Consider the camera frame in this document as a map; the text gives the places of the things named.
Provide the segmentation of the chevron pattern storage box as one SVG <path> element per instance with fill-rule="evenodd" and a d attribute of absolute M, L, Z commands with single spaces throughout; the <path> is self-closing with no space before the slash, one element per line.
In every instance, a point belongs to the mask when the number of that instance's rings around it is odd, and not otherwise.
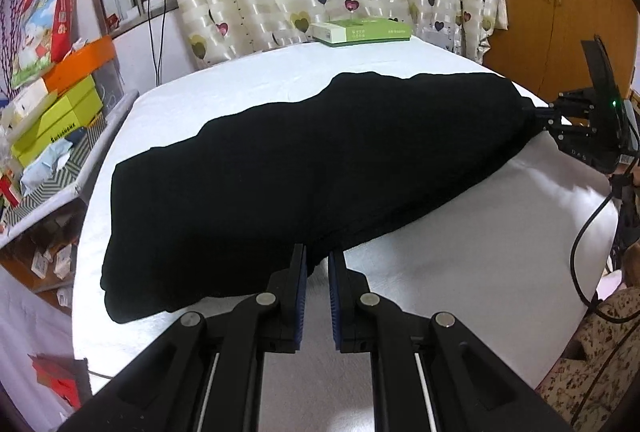
<path fill-rule="evenodd" d="M 70 186 L 78 179 L 82 167 L 85 165 L 90 152 L 96 147 L 100 136 L 105 131 L 107 123 L 103 114 L 98 114 L 88 128 L 81 128 L 81 139 L 68 150 L 56 164 L 49 177 L 40 182 L 37 188 L 24 196 L 15 207 L 6 210 L 2 221 L 6 226 L 14 226 L 30 212 L 36 210 L 63 188 Z"/>

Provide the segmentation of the white towel bed cover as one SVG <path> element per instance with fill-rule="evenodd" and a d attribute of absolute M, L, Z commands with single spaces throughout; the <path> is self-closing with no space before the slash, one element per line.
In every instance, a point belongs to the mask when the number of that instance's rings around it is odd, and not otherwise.
<path fill-rule="evenodd" d="M 171 322 L 171 314 L 119 325 L 104 308 L 102 262 L 111 233 L 117 163 L 184 140 L 208 120 L 317 94 L 341 72 L 474 72 L 472 60 L 419 39 L 328 48 L 292 45 L 223 62 L 143 94 L 96 179 L 77 256 L 73 348 L 96 374 L 117 374 Z M 406 311 L 458 316 L 530 384 L 537 384 L 578 326 L 596 290 L 617 224 L 608 181 L 534 138 L 488 180 L 396 233 L 350 250 L 346 260 Z"/>

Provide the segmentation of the green white flat box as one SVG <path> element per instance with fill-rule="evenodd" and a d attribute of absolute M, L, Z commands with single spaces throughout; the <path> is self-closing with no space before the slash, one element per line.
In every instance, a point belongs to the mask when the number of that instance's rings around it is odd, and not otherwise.
<path fill-rule="evenodd" d="M 352 18 L 310 25 L 312 38 L 329 46 L 408 41 L 411 27 L 390 18 Z"/>

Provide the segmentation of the brown wooden wardrobe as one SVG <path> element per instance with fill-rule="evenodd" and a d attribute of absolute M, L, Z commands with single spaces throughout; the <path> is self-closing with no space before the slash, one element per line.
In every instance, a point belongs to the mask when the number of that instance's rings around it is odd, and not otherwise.
<path fill-rule="evenodd" d="M 634 77 L 638 12 L 632 0 L 506 0 L 508 26 L 495 30 L 485 67 L 543 100 L 590 85 L 582 41 L 600 36 L 620 94 Z"/>

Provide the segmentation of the light blue plastic bag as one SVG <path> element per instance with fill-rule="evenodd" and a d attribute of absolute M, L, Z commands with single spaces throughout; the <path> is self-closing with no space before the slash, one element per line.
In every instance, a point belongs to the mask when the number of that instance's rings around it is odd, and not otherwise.
<path fill-rule="evenodd" d="M 55 173 L 61 171 L 70 158 L 73 147 L 74 144 L 65 138 L 50 144 L 34 162 L 24 169 L 20 179 L 21 194 L 23 196 L 31 194 Z"/>

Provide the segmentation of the black pants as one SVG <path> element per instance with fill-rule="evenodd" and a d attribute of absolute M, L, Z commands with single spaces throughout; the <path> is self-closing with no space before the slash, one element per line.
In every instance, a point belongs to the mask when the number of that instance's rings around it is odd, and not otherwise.
<path fill-rule="evenodd" d="M 540 133 L 495 74 L 338 74 L 298 103 L 210 120 L 119 163 L 101 286 L 124 324 L 247 296 L 399 230 L 484 181 Z"/>

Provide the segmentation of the grey white shelf desk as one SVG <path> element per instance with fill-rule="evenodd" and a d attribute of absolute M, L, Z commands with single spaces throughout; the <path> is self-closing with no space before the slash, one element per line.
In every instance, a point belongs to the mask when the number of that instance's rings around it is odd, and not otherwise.
<path fill-rule="evenodd" d="M 138 96 L 138 92 L 128 92 L 106 117 L 100 114 L 72 149 L 64 168 L 24 197 L 15 209 L 6 212 L 2 248 L 66 204 L 76 199 L 88 204 L 102 162 Z"/>

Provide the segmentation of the orange cardboard box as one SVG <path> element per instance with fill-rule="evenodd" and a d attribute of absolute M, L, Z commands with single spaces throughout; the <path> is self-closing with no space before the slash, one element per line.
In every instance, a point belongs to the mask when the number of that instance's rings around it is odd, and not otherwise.
<path fill-rule="evenodd" d="M 85 79 L 107 62 L 116 58 L 116 50 L 110 36 L 102 36 L 86 43 L 77 51 L 71 51 L 62 62 L 55 64 L 42 78 L 49 93 L 58 95 Z"/>

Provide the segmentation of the red box on floor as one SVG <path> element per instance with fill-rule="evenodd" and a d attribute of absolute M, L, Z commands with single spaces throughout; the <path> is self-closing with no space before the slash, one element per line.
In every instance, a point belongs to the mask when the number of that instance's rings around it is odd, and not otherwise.
<path fill-rule="evenodd" d="M 29 359 L 37 382 L 55 392 L 73 410 L 92 397 L 86 360 L 43 354 L 29 355 Z"/>

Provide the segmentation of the lime green shoe box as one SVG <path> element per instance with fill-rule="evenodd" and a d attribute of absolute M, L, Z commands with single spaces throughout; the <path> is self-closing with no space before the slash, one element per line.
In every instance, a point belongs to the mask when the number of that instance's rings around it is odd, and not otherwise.
<path fill-rule="evenodd" d="M 11 146 L 13 157 L 29 166 L 50 144 L 86 128 L 102 110 L 103 103 L 91 74 L 67 90 Z"/>

